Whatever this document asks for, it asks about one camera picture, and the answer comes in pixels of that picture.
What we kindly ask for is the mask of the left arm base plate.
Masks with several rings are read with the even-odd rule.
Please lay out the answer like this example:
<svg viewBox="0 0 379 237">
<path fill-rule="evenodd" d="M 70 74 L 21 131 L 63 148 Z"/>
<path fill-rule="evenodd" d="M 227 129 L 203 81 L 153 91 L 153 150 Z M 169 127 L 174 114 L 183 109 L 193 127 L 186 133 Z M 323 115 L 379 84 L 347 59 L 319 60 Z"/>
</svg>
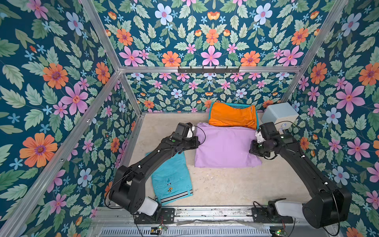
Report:
<svg viewBox="0 0 379 237">
<path fill-rule="evenodd" d="M 174 218 L 175 208 L 160 207 L 152 216 L 144 213 L 137 213 L 134 217 L 134 223 L 137 225 L 173 224 Z"/>
</svg>

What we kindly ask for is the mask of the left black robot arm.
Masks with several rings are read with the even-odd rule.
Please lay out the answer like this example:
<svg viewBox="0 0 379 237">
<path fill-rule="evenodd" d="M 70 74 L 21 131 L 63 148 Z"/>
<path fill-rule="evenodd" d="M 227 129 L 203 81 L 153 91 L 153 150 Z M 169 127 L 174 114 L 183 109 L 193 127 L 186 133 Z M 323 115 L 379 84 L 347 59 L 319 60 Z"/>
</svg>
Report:
<svg viewBox="0 0 379 237">
<path fill-rule="evenodd" d="M 108 191 L 108 199 L 131 214 L 143 212 L 154 215 L 158 203 L 146 196 L 146 181 L 167 160 L 177 153 L 198 148 L 197 136 L 178 139 L 166 137 L 161 143 L 139 162 L 116 171 L 114 182 Z"/>
</svg>

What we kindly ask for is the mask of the purple pants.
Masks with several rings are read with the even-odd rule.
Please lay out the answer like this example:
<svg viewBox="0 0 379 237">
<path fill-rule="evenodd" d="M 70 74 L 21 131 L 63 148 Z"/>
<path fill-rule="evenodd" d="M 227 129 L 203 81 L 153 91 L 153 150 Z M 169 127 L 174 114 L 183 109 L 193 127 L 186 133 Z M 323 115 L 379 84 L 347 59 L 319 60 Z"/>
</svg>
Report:
<svg viewBox="0 0 379 237">
<path fill-rule="evenodd" d="M 205 122 L 197 124 L 196 136 L 200 142 L 195 150 L 197 168 L 247 168 L 262 165 L 251 153 L 256 131 L 245 127 L 218 127 Z"/>
</svg>

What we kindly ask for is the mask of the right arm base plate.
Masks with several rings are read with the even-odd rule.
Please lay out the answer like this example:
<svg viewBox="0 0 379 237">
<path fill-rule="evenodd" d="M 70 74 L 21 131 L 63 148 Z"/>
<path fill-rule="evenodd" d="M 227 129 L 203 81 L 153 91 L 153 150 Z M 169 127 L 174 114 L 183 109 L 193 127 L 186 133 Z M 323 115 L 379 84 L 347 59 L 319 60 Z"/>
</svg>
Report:
<svg viewBox="0 0 379 237">
<path fill-rule="evenodd" d="M 254 222 L 264 224 L 293 224 L 294 219 L 289 216 L 281 216 L 266 207 L 254 206 L 251 208 Z"/>
</svg>

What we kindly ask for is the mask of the teal pants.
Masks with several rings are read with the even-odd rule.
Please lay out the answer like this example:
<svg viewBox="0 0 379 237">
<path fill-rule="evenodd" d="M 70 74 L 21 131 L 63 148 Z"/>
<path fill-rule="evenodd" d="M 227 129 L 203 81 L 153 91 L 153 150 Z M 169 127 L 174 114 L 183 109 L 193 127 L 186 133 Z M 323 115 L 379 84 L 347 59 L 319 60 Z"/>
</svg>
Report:
<svg viewBox="0 0 379 237">
<path fill-rule="evenodd" d="M 179 199 L 191 197 L 193 187 L 184 153 L 165 161 L 151 175 L 155 200 L 168 205 Z"/>
</svg>

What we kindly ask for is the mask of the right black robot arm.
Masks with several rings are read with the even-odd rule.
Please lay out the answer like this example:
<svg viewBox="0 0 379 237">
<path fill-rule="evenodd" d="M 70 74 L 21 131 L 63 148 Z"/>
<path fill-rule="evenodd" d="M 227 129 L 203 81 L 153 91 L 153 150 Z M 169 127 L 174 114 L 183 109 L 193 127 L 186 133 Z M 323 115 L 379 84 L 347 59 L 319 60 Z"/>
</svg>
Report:
<svg viewBox="0 0 379 237">
<path fill-rule="evenodd" d="M 250 153 L 266 158 L 270 153 L 281 156 L 307 188 L 311 199 L 306 203 L 277 199 L 269 201 L 269 212 L 306 220 L 319 229 L 346 221 L 352 194 L 329 180 L 306 156 L 300 143 L 291 135 L 279 134 L 263 142 L 253 140 Z"/>
</svg>

